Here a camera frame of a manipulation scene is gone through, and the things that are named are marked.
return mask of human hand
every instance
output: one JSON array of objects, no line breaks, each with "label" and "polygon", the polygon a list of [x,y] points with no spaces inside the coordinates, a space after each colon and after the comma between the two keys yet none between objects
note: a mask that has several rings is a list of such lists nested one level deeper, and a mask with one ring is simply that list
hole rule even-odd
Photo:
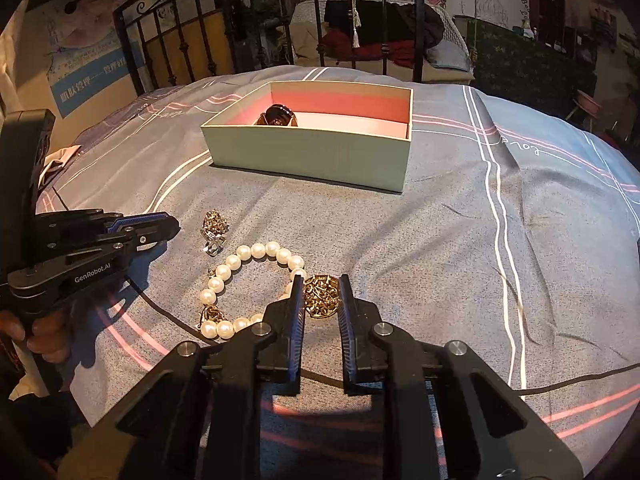
[{"label": "human hand", "polygon": [[[50,363],[64,362],[71,349],[69,319],[68,308],[36,319],[31,325],[33,335],[27,338],[27,348],[35,354],[42,354],[43,359]],[[20,320],[8,310],[0,311],[0,331],[14,341],[24,341],[26,336]]]}]

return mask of gray bedsheet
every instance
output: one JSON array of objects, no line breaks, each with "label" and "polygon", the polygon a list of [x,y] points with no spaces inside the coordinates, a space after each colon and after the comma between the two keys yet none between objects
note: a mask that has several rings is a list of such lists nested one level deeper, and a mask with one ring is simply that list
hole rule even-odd
[{"label": "gray bedsheet", "polygon": [[[402,194],[211,165],[205,120],[265,81],[305,77],[414,88]],[[55,187],[70,208],[157,209],[178,218],[180,234],[140,256],[130,278],[182,322],[198,320],[208,267],[240,244],[273,239],[302,255],[312,274],[348,273],[358,297],[416,338],[466,341],[513,388],[530,393],[526,401],[585,472],[638,403],[640,370],[629,367],[640,360],[640,174],[598,138],[473,89],[342,68],[199,81],[111,126]],[[62,204],[49,189],[38,210],[52,208]],[[202,253],[198,232],[212,208],[231,224],[216,258]],[[220,307],[231,318],[261,311],[287,280],[273,262],[249,263]],[[128,284],[76,309],[74,322],[68,373],[91,423],[167,349],[191,338]],[[342,378],[335,317],[307,319],[302,363]],[[626,369],[580,379],[619,368]],[[563,381],[571,383],[559,387]],[[297,398],[267,399],[263,475],[379,478],[376,404],[306,378]]]}]

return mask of pile of clothes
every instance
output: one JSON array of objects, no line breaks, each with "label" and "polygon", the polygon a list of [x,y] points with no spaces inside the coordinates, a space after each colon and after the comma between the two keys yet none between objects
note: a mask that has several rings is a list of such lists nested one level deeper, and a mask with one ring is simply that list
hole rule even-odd
[{"label": "pile of clothes", "polygon": [[[324,51],[338,61],[382,59],[382,2],[357,0],[356,9],[360,17],[358,40],[360,46],[351,49],[352,28],[350,3],[347,0],[329,0],[324,11],[324,21],[329,31],[322,37]],[[415,4],[386,3],[386,44],[388,59],[400,66],[414,66]],[[444,23],[440,15],[430,6],[424,6],[424,54],[442,40]]]}]

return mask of open box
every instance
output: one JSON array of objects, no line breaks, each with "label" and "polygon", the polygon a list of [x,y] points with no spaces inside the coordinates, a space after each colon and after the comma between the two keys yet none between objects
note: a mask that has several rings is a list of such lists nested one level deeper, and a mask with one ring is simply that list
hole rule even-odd
[{"label": "open box", "polygon": [[[214,164],[402,191],[413,90],[341,81],[272,81],[202,125]],[[258,126],[283,104],[298,126]]]}]

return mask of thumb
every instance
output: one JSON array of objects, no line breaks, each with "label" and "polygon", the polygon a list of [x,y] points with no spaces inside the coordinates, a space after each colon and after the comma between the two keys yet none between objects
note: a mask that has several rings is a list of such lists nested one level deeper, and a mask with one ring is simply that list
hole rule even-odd
[{"label": "thumb", "polygon": [[14,341],[22,341],[25,335],[20,320],[8,310],[0,311],[0,332],[4,332]]}]

